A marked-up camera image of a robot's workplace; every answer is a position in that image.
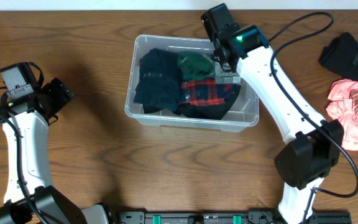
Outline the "dark navy garment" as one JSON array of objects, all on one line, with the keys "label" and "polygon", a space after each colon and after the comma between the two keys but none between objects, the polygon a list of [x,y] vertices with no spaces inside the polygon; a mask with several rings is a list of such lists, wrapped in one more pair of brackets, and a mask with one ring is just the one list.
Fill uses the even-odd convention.
[{"label": "dark navy garment", "polygon": [[152,49],[139,60],[134,103],[141,104],[145,114],[177,110],[182,82],[178,59],[177,53]]}]

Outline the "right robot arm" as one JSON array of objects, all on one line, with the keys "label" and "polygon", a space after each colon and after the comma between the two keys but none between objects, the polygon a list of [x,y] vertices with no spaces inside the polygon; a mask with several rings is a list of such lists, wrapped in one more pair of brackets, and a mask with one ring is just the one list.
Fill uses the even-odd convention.
[{"label": "right robot arm", "polygon": [[241,29],[236,22],[223,22],[206,31],[215,47],[214,56],[255,90],[286,144],[275,158],[285,183],[278,219],[283,223],[308,221],[315,192],[338,162],[342,126],[327,122],[302,97],[257,26]]}]

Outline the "black shirt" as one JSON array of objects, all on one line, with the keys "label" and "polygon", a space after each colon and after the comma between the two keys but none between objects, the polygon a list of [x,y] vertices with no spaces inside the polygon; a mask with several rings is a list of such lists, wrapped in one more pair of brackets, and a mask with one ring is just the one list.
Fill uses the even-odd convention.
[{"label": "black shirt", "polygon": [[172,112],[176,115],[183,115],[188,118],[221,120],[237,100],[241,90],[241,86],[238,86],[238,89],[228,100],[226,100],[225,104],[214,106],[193,106],[179,103],[177,110]]}]

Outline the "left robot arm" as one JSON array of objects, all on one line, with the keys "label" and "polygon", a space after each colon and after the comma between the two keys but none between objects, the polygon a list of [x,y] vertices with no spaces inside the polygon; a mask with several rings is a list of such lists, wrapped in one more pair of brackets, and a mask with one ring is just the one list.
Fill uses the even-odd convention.
[{"label": "left robot arm", "polygon": [[0,223],[110,223],[102,204],[80,209],[53,185],[47,150],[49,119],[74,93],[58,78],[35,88],[15,85],[3,93],[0,124],[7,138],[9,179]]}]

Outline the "red navy plaid shirt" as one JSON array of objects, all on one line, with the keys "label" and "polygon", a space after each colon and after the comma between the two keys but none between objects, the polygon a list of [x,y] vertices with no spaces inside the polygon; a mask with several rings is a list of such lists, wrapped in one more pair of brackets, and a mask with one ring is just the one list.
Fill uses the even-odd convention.
[{"label": "red navy plaid shirt", "polygon": [[217,84],[215,79],[190,80],[181,84],[181,104],[214,106],[225,104],[238,89],[236,84]]}]

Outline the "dark green garment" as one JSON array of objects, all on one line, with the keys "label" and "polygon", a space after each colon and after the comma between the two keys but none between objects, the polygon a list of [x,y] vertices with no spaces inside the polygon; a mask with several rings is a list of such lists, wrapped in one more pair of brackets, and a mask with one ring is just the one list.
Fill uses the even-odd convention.
[{"label": "dark green garment", "polygon": [[178,68],[184,82],[214,78],[216,75],[215,62],[208,55],[197,52],[179,52]]}]

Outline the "pink shirt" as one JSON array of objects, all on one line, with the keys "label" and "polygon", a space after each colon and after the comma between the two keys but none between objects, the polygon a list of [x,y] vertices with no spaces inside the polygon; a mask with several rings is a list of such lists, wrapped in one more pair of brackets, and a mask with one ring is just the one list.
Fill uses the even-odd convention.
[{"label": "pink shirt", "polygon": [[358,82],[350,79],[334,82],[328,100],[327,114],[344,128],[342,148],[358,151]]}]

